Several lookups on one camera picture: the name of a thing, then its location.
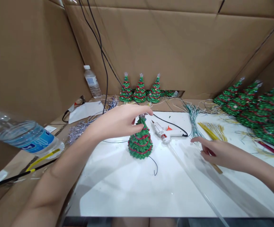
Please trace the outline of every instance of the power cord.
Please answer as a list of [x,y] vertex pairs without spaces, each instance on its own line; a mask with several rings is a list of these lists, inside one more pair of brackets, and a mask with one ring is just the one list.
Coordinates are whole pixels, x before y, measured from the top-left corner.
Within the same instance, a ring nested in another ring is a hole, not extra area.
[[[81,4],[81,1],[80,1],[80,0],[78,0],[78,1],[79,1],[81,10],[82,10],[84,19],[85,19],[86,23],[88,24],[89,28],[91,29],[91,31],[93,32],[93,35],[95,36],[95,39],[97,40],[98,45],[100,46],[102,59],[103,59],[103,56],[104,56],[105,59],[106,59],[106,61],[107,61],[107,63],[108,63],[108,65],[109,65],[109,67],[111,68],[111,70],[112,70],[114,76],[116,77],[118,83],[124,88],[125,92],[126,92],[127,94],[129,94],[129,93],[127,92],[127,90],[125,89],[125,87],[124,87],[124,86],[122,85],[122,83],[120,82],[120,80],[118,79],[118,77],[117,77],[117,75],[115,74],[115,72],[114,72],[114,70],[113,70],[111,64],[109,63],[109,60],[107,59],[105,53],[104,53],[103,50],[102,50],[102,43],[101,43],[101,38],[100,38],[99,30],[98,30],[97,24],[96,24],[96,22],[95,22],[95,18],[94,18],[93,13],[92,13],[92,9],[91,9],[91,7],[90,7],[89,0],[87,0],[88,7],[89,7],[89,9],[90,9],[90,13],[91,13],[91,15],[92,15],[94,24],[95,24],[96,29],[97,29],[97,32],[98,32],[98,34],[99,34],[100,43],[99,43],[99,41],[98,41],[98,38],[97,38],[97,36],[96,36],[94,30],[92,29],[92,27],[90,26],[89,22],[88,22],[87,19],[86,19],[86,16],[85,16],[85,14],[84,14],[84,11],[83,11],[83,7],[82,7],[82,4]],[[170,123],[170,122],[168,122],[168,121],[166,121],[166,120],[163,120],[163,119],[161,119],[160,117],[157,117],[157,118],[159,118],[160,120],[162,120],[162,121],[164,121],[164,122],[166,122],[166,123],[169,123],[169,124],[171,124],[171,125],[174,125],[174,126],[178,127],[179,129],[181,129],[182,131],[184,131],[184,132],[186,133],[186,135],[183,135],[183,136],[184,136],[184,137],[188,137],[187,132],[186,132],[184,129],[180,128],[178,125],[175,125],[175,124]]]
[[64,118],[65,118],[65,116],[66,116],[66,114],[67,114],[68,112],[70,112],[70,111],[67,110],[67,111],[64,113],[63,117],[62,117],[62,121],[65,122],[65,123],[68,123],[68,121],[65,121],[65,120],[64,120]]
[[37,167],[37,168],[35,168],[35,169],[31,169],[30,171],[27,171],[27,172],[18,174],[18,175],[16,175],[16,176],[10,177],[10,178],[5,179],[5,180],[2,180],[2,181],[0,181],[0,185],[6,184],[7,182],[10,182],[10,181],[12,181],[12,180],[16,180],[16,179],[18,179],[18,178],[20,178],[20,177],[23,177],[23,176],[28,175],[28,174],[30,174],[30,173],[32,173],[32,172],[35,172],[36,170],[41,169],[41,168],[43,168],[43,167],[45,167],[45,166],[47,166],[47,165],[49,165],[49,164],[55,162],[56,160],[57,160],[57,159],[54,159],[54,160],[49,161],[49,162],[47,162],[47,163],[43,164],[42,166],[39,166],[39,167]]

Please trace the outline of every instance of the white paper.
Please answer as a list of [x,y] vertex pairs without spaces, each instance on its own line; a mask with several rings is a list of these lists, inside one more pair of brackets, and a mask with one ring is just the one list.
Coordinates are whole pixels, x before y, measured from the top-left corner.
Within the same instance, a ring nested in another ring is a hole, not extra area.
[[48,125],[44,129],[51,133],[51,132],[55,131],[57,128]]
[[74,109],[73,112],[70,113],[70,118],[68,120],[68,123],[71,124],[83,118],[100,114],[102,111],[103,111],[103,105],[101,101],[86,102],[85,104],[77,107],[76,109]]

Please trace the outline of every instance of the white glue gun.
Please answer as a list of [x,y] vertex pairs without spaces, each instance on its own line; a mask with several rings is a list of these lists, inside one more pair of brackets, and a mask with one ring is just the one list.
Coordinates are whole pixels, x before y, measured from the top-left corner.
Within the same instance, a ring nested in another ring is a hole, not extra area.
[[154,125],[155,133],[162,139],[164,144],[168,144],[172,140],[171,137],[182,137],[184,134],[183,131],[179,129],[164,131],[158,122],[152,121],[152,123]]

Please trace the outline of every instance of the black cable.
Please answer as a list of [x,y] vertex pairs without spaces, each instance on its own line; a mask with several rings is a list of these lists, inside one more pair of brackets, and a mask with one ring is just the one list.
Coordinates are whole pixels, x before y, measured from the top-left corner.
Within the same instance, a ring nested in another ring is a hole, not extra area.
[[56,161],[56,160],[57,160],[57,159],[54,159],[54,160],[49,161],[48,163],[45,163],[45,164],[43,164],[42,166],[39,166],[39,167],[37,167],[37,168],[35,168],[35,169],[32,169],[32,170],[30,170],[30,171],[27,171],[27,172],[18,174],[18,175],[16,175],[16,176],[13,176],[13,177],[11,177],[11,178],[5,179],[5,180],[3,180],[3,181],[0,181],[0,185],[3,185],[3,184],[5,184],[5,183],[7,183],[7,182],[10,182],[10,181],[12,181],[12,180],[16,180],[16,179],[18,179],[18,178],[20,178],[20,177],[23,177],[23,176],[25,176],[25,175],[28,175],[28,174],[30,174],[30,173],[32,173],[32,172],[38,170],[38,169],[41,169],[41,168],[43,168],[43,167],[45,167],[45,166],[47,166],[47,165],[53,163],[53,162]]
[[128,142],[128,140],[127,140],[127,141],[121,141],[121,142],[109,142],[109,141],[105,141],[105,140],[103,140],[103,142],[107,142],[107,143],[127,143],[127,142]]
[[70,111],[67,110],[67,111],[64,113],[63,117],[62,117],[62,121],[65,122],[65,123],[68,123],[68,121],[65,121],[65,120],[64,120],[64,117],[65,117],[65,115],[66,115],[68,112],[70,112]]
[[[83,16],[84,16],[84,19],[86,19],[85,17],[85,14],[84,14],[84,11],[83,11],[83,8],[82,8],[82,4],[81,4],[81,1],[79,0],[79,3],[80,3],[80,6],[81,6],[81,9],[82,9],[82,13],[83,13]],[[102,50],[102,41],[101,41],[101,36],[100,36],[100,32],[98,30],[98,27],[97,27],[97,23],[95,21],[95,18],[93,16],[93,12],[92,12],[92,9],[90,8],[90,3],[89,3],[89,0],[87,0],[87,4],[89,6],[89,9],[90,9],[90,13],[92,15],[92,18],[93,18],[93,21],[94,21],[94,24],[95,24],[95,27],[96,27],[96,30],[98,32],[98,36],[99,36],[99,40],[100,40],[100,50],[101,50],[101,57],[102,57],[102,61],[103,61],[103,65],[104,65],[104,69],[105,69],[105,73],[106,73],[106,94],[105,94],[105,102],[104,102],[104,107],[103,107],[103,112],[102,114],[104,114],[104,110],[105,110],[105,105],[106,105],[106,100],[108,98],[108,70],[106,69],[106,65],[105,65],[105,61],[104,61],[104,58],[103,58],[103,50]]]
[[[90,12],[91,12],[91,14],[92,14],[92,11],[91,11],[91,8],[90,8],[90,4],[89,4],[89,0],[88,0],[87,2],[88,2],[88,5],[89,5]],[[124,86],[122,85],[122,83],[120,82],[120,80],[118,79],[118,77],[117,77],[116,73],[114,72],[114,70],[113,70],[111,64],[109,63],[109,60],[107,59],[105,53],[103,52],[103,50],[102,50],[102,45],[100,45],[100,43],[99,43],[99,41],[98,41],[98,38],[97,38],[97,36],[96,36],[94,30],[92,29],[91,25],[89,24],[89,22],[88,22],[87,19],[86,19],[86,16],[85,16],[85,14],[84,14],[84,11],[83,11],[83,8],[82,8],[82,4],[81,4],[81,1],[80,1],[80,0],[79,0],[79,3],[80,3],[80,7],[81,7],[81,10],[82,10],[84,19],[85,19],[86,23],[88,24],[88,26],[90,27],[91,31],[93,32],[93,34],[94,34],[94,36],[95,36],[95,38],[96,38],[96,40],[97,40],[98,45],[100,46],[101,54],[104,55],[106,61],[108,62],[108,65],[109,65],[109,67],[111,68],[111,70],[112,70],[114,76],[116,77],[118,83],[124,88],[125,92],[126,92],[127,94],[129,94],[129,93],[126,91],[125,87],[124,87]],[[179,129],[183,130],[183,131],[186,133],[186,135],[183,135],[183,136],[184,136],[184,137],[188,137],[187,132],[186,132],[184,129],[180,128],[178,125],[175,125],[175,124],[173,124],[173,123],[170,123],[170,122],[168,122],[168,121],[165,121],[165,120],[163,120],[163,119],[161,119],[161,118],[159,118],[159,119],[162,120],[162,121],[164,121],[164,122],[166,122],[166,123],[172,124],[172,125],[178,127]]]
[[156,166],[157,166],[157,172],[155,173],[155,170],[154,170],[154,175],[156,176],[157,175],[157,173],[158,173],[158,165],[157,165],[157,163],[155,162],[155,160],[154,159],[152,159],[153,161],[154,161],[154,163],[156,164]]
[[159,118],[160,120],[162,120],[162,121],[164,121],[164,122],[166,122],[166,123],[169,123],[169,124],[171,124],[171,125],[174,125],[174,126],[176,126],[176,127],[178,127],[179,129],[181,129],[183,132],[185,132],[186,133],[186,135],[182,135],[183,137],[188,137],[188,134],[187,134],[187,132],[183,129],[183,128],[180,128],[178,125],[175,125],[175,124],[173,124],[173,123],[170,123],[170,122],[168,122],[168,121],[166,121],[166,120],[163,120],[163,119],[161,119],[160,117],[158,117],[157,115],[155,115],[154,114],[154,116],[155,117],[157,117],[157,118]]

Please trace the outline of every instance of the white tag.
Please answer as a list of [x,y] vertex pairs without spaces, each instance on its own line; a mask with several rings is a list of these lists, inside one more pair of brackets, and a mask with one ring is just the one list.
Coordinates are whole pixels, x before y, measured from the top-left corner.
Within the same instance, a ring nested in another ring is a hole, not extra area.
[[98,84],[97,78],[95,76],[86,78],[86,81],[90,87],[94,87]]
[[44,129],[45,129],[46,131],[48,131],[48,132],[53,132],[53,131],[56,130],[57,128],[48,125],[48,126],[46,126]]

